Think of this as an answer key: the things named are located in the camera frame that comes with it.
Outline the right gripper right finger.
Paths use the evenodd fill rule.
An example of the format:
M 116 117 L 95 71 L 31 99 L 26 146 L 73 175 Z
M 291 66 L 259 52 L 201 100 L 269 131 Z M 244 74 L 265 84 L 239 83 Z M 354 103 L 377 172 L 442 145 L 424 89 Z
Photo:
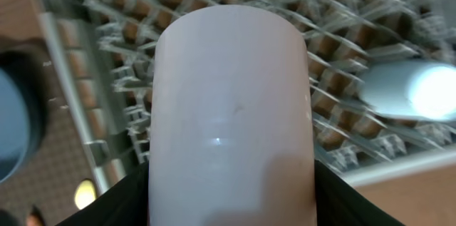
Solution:
M 404 226 L 322 162 L 314 162 L 318 226 Z

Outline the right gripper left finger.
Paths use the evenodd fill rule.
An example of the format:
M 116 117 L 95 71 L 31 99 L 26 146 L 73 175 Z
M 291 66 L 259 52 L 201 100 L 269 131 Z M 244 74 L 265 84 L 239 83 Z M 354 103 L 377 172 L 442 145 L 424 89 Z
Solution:
M 58 226 L 148 226 L 149 164 L 143 163 Z

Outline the pink cup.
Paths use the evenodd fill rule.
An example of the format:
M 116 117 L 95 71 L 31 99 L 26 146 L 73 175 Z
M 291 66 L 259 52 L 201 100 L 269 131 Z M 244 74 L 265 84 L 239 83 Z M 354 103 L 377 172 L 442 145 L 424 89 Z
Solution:
M 221 5 L 155 49 L 152 225 L 315 225 L 306 45 L 279 15 Z

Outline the light blue cup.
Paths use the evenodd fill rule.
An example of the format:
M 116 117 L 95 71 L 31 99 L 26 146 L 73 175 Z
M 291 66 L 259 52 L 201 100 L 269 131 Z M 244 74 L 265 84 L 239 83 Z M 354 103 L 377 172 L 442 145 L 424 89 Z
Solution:
M 379 63 L 360 76 L 359 98 L 394 119 L 455 119 L 455 66 L 424 60 Z

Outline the dark blue bowl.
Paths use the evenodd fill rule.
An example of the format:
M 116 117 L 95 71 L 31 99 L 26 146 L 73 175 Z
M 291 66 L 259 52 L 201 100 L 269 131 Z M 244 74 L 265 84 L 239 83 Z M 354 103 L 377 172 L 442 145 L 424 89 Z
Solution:
M 1 53 L 1 181 L 38 150 L 46 131 L 46 84 L 23 51 Z

